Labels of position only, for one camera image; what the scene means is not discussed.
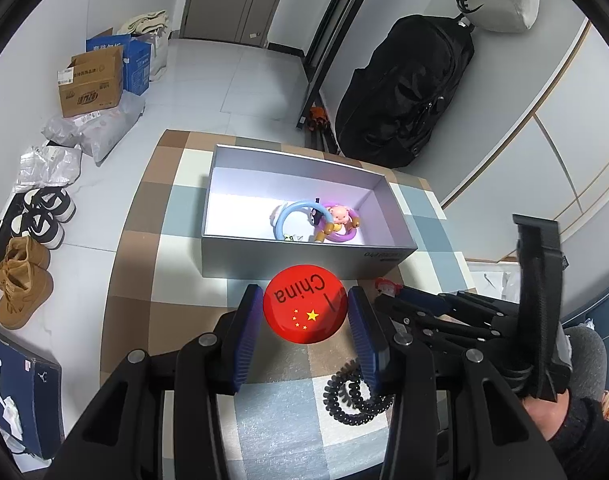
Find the grey sleeve forearm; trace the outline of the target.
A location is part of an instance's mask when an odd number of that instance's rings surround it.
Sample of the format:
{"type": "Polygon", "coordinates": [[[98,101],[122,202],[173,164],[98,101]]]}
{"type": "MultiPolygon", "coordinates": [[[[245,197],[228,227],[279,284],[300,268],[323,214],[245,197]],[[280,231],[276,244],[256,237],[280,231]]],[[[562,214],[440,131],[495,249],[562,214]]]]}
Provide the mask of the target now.
{"type": "Polygon", "coordinates": [[[588,426],[591,415],[609,422],[607,352],[601,336],[588,326],[567,328],[565,335],[570,344],[573,370],[563,430],[567,434],[580,434],[588,426]]]}

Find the person's right hand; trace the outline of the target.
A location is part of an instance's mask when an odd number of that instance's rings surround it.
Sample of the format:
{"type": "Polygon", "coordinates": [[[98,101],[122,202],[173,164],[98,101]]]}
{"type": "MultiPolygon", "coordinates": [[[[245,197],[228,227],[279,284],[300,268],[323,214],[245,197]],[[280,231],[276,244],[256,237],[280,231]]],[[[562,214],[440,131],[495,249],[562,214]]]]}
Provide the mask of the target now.
{"type": "Polygon", "coordinates": [[[570,399],[570,391],[565,390],[557,396],[555,402],[526,396],[521,400],[521,404],[544,439],[551,441],[556,438],[566,438],[570,432],[567,425],[570,399]]]}

